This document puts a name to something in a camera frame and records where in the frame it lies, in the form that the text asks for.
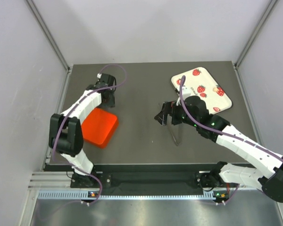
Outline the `metal tweezers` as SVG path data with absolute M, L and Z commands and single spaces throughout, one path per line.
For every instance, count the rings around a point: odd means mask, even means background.
M 183 126 L 181 124 L 179 125 L 172 125 L 171 124 L 171 117 L 168 116 L 168 119 L 167 119 L 167 129 L 172 137 L 172 140 L 174 142 L 174 144 L 176 146 L 180 146 L 181 143 L 182 143 L 182 137 L 183 137 Z

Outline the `orange box lid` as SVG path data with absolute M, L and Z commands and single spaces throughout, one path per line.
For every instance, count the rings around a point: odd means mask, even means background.
M 98 148 L 106 148 L 118 125 L 119 121 L 116 115 L 95 108 L 81 125 L 83 139 Z

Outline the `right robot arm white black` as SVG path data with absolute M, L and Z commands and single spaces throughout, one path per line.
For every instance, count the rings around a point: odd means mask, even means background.
M 188 124 L 206 139 L 240 156 L 253 167 L 240 167 L 220 161 L 209 178 L 214 186 L 235 183 L 262 191 L 276 202 L 283 203 L 283 155 L 272 152 L 243 135 L 224 118 L 210 114 L 206 103 L 198 96 L 164 102 L 154 119 L 162 126 L 171 117 L 173 125 Z

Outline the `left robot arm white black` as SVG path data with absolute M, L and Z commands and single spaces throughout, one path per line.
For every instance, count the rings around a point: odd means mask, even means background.
M 97 79 L 67 110 L 50 118 L 49 147 L 64 157 L 74 170 L 72 187 L 91 188 L 98 180 L 94 164 L 83 150 L 82 123 L 99 106 L 115 107 L 116 78 L 99 73 Z

